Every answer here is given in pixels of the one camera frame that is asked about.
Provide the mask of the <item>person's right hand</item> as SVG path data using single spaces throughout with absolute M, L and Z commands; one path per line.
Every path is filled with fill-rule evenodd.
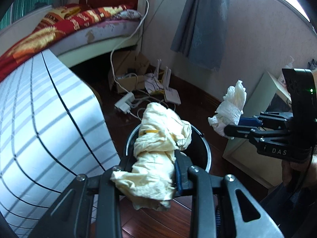
M 298 164 L 294 162 L 282 161 L 282 182 L 284 186 L 287 186 L 288 183 L 294 178 L 295 174 L 305 173 L 307 167 L 309 165 L 309 160 L 305 163 Z M 305 182 L 303 187 L 313 186 L 317 183 L 317 163 L 316 163 L 316 155 L 314 154 L 312 157 L 312 161 L 310 163 Z

